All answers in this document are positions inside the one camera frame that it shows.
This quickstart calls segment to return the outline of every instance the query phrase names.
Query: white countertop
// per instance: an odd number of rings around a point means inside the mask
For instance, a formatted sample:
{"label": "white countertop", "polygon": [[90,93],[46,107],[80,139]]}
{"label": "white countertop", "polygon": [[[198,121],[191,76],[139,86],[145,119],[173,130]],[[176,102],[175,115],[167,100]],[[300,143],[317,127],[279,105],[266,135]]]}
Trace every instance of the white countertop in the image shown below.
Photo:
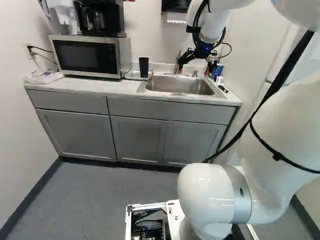
{"label": "white countertop", "polygon": [[35,85],[25,83],[26,89],[50,91],[59,93],[84,94],[103,97],[131,98],[131,99],[146,99],[146,100],[163,100],[170,102],[183,103],[201,103],[210,105],[225,105],[225,106],[241,106],[242,101],[229,89],[228,93],[224,93],[217,88],[225,98],[216,98],[214,96],[205,95],[176,95],[168,93],[156,94],[150,92],[137,92],[142,81],[135,80],[97,80],[84,79],[77,77],[63,77],[54,82],[45,85]]}

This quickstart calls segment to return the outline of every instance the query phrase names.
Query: black cup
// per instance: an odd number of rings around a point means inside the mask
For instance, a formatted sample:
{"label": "black cup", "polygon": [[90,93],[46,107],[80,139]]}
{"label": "black cup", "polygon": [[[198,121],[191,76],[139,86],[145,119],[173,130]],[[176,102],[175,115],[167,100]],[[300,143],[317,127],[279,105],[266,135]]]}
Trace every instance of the black cup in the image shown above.
{"label": "black cup", "polygon": [[149,72],[149,58],[139,57],[140,78],[147,78]]}

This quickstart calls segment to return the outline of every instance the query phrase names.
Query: baseboard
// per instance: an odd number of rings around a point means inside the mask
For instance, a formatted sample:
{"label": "baseboard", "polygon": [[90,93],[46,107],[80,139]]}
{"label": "baseboard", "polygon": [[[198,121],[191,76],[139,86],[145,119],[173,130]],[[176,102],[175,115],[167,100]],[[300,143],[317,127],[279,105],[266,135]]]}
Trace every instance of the baseboard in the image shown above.
{"label": "baseboard", "polygon": [[82,159],[82,158],[73,158],[73,157],[60,157],[60,158],[65,163],[83,164],[83,165],[91,165],[91,166],[107,167],[107,168],[140,169],[140,170],[167,172],[167,173],[179,173],[182,169],[181,167],[177,167],[177,166],[148,165],[148,164],[133,163],[133,162],[119,162],[119,161],[112,162],[112,161],[91,160],[91,159]]}
{"label": "baseboard", "polygon": [[27,194],[27,196],[23,199],[20,205],[16,208],[16,210],[12,213],[3,227],[0,229],[0,239],[4,240],[21,219],[25,211],[37,197],[37,195],[41,192],[41,190],[46,186],[47,182],[51,179],[51,177],[55,174],[62,161],[58,157],[58,159],[50,166],[50,168],[44,173],[44,175],[39,179],[39,181],[34,185],[32,190]]}
{"label": "baseboard", "polygon": [[293,196],[290,202],[291,206],[294,208],[294,210],[298,213],[301,221],[305,225],[305,227],[308,229],[310,235],[314,240],[320,239],[320,230],[316,223],[313,221],[311,216],[308,214],[305,207],[302,205],[302,203],[299,201],[296,195]]}

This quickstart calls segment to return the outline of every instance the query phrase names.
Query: white wall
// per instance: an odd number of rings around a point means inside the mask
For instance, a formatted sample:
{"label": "white wall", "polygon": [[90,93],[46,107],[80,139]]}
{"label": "white wall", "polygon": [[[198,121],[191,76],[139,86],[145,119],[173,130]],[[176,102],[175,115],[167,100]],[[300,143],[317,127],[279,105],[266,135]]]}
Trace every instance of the white wall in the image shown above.
{"label": "white wall", "polygon": [[48,49],[49,29],[36,0],[2,1],[0,8],[0,228],[58,155],[24,90],[37,69],[22,43]]}
{"label": "white wall", "polygon": [[315,33],[288,77],[291,84],[320,70],[320,33]]}
{"label": "white wall", "polygon": [[[258,92],[263,86],[269,69],[288,32],[290,23],[282,17],[270,1],[256,0],[253,4],[232,12],[228,36],[232,54],[224,58],[224,82],[243,105],[235,117],[226,144],[243,126]],[[227,154],[217,163],[228,161]]]}
{"label": "white wall", "polygon": [[[125,31],[131,37],[134,62],[149,57],[150,62],[174,64],[179,50],[184,53],[188,47],[195,47],[185,24],[167,23],[161,4],[162,0],[124,2]],[[207,65],[203,59],[191,64]]]}

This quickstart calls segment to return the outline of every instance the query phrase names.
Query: power outlet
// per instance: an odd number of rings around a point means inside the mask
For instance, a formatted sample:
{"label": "power outlet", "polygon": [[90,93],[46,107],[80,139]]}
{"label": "power outlet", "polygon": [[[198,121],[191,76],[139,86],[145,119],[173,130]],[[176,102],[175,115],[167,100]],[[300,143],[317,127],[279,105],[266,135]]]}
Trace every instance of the power outlet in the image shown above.
{"label": "power outlet", "polygon": [[28,46],[31,46],[32,44],[31,43],[23,43],[22,44],[22,47],[23,47],[23,50],[24,50],[24,53],[26,55],[26,57],[30,60],[32,59],[32,56],[30,54],[30,50],[28,48]]}

